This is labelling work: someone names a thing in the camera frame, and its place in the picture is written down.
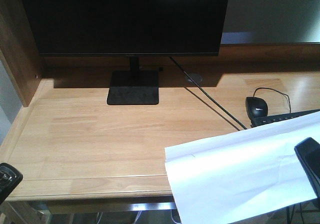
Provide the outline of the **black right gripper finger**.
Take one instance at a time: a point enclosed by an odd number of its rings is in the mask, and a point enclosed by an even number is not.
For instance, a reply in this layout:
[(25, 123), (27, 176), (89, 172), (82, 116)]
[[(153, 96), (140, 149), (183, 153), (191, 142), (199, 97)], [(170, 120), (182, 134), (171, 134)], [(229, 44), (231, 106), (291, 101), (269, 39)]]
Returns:
[(295, 154), (316, 194), (320, 197), (320, 144), (311, 137), (294, 147)]

